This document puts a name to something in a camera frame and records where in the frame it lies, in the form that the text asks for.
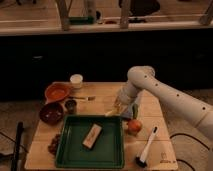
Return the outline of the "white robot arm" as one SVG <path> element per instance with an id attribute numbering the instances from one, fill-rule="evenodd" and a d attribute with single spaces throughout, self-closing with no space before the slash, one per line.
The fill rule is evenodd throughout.
<path id="1" fill-rule="evenodd" d="M 128 70 L 127 82 L 118 91 L 115 104 L 131 104 L 142 90 L 167 104 L 213 141 L 213 106 L 158 81 L 151 66 L 134 66 Z"/>

